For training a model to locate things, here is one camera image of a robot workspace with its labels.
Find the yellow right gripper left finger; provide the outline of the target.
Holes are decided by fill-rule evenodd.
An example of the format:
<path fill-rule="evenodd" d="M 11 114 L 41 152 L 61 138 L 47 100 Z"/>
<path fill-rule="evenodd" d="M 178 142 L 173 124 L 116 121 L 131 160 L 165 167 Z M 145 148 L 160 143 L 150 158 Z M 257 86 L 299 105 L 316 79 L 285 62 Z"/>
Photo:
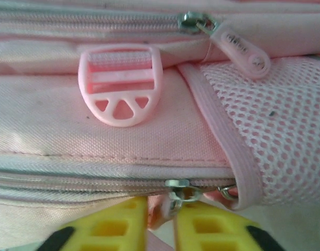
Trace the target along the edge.
<path fill-rule="evenodd" d="M 146 251 L 146 197 L 135 197 L 62 225 L 38 251 Z"/>

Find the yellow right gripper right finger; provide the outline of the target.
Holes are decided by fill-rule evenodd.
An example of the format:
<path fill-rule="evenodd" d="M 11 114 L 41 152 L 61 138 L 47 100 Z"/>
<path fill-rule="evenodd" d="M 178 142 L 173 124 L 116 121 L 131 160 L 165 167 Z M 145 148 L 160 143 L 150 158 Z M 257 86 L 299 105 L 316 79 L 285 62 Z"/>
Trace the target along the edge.
<path fill-rule="evenodd" d="M 175 251 L 286 251 L 260 225 L 201 201 L 175 200 Z"/>

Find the pink student backpack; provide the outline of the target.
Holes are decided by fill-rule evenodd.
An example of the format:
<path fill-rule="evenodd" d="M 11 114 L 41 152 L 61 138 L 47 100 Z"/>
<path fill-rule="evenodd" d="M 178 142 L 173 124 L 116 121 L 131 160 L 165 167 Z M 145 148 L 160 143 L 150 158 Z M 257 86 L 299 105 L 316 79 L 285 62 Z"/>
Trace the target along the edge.
<path fill-rule="evenodd" d="M 0 250 L 172 180 L 320 202 L 320 0 L 0 0 Z"/>

